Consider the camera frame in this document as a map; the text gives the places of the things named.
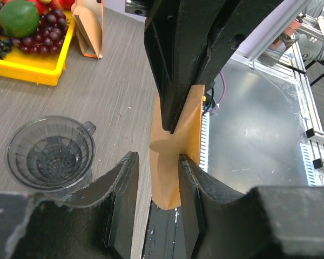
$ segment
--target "folded paper bag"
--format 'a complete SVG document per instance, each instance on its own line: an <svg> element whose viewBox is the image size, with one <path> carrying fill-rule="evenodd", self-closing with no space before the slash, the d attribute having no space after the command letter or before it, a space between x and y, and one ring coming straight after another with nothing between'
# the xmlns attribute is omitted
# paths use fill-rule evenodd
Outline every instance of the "folded paper bag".
<svg viewBox="0 0 324 259"><path fill-rule="evenodd" d="M152 200L161 209L181 205L178 179L179 154L200 159L201 107L204 85L193 85L173 134L162 128L160 98L156 94L150 135Z"/></svg>

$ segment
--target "plastic strainer cup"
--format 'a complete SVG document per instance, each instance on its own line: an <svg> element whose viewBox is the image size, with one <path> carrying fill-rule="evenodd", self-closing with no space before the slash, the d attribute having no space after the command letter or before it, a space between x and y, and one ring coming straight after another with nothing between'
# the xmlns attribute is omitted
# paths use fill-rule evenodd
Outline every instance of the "plastic strainer cup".
<svg viewBox="0 0 324 259"><path fill-rule="evenodd" d="M31 121L13 135L6 166L17 182L62 200L92 181L95 130L62 116Z"/></svg>

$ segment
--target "fruit tray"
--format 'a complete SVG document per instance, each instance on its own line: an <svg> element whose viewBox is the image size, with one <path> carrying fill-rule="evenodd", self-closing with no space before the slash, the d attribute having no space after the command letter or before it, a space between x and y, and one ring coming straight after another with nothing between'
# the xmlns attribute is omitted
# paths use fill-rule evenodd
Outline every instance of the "fruit tray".
<svg viewBox="0 0 324 259"><path fill-rule="evenodd" d="M71 12L63 11L63 13L69 19L70 24L59 56L44 57L24 54L13 47L12 52L7 54L5 60L0 60L0 76L56 86L61 72L66 69L66 56L75 30Z"/></svg>

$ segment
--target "green lime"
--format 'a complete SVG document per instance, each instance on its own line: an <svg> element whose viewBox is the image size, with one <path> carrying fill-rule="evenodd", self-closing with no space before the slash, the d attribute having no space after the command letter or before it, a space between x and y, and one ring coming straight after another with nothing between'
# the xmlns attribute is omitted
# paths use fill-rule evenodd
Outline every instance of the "green lime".
<svg viewBox="0 0 324 259"><path fill-rule="evenodd" d="M11 1L0 10L0 25L11 37L24 38L34 33L39 15L34 3Z"/></svg>

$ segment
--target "purple cable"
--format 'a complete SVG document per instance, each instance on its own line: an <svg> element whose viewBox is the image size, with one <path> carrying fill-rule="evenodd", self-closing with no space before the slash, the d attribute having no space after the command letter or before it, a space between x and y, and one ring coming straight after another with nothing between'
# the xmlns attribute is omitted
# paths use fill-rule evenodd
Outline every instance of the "purple cable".
<svg viewBox="0 0 324 259"><path fill-rule="evenodd" d="M222 96L221 98L219 99L218 103L215 105L215 107L213 107L210 111L209 111L209 114L211 114L212 112L216 111L219 107L220 107L220 104L221 102L223 101L225 95L226 95L226 92L227 92L227 85L226 85L226 80L225 80L225 77L222 73L222 71L220 72L220 76L221 76L221 79L222 79L222 83L223 83L223 92L222 92Z"/></svg>

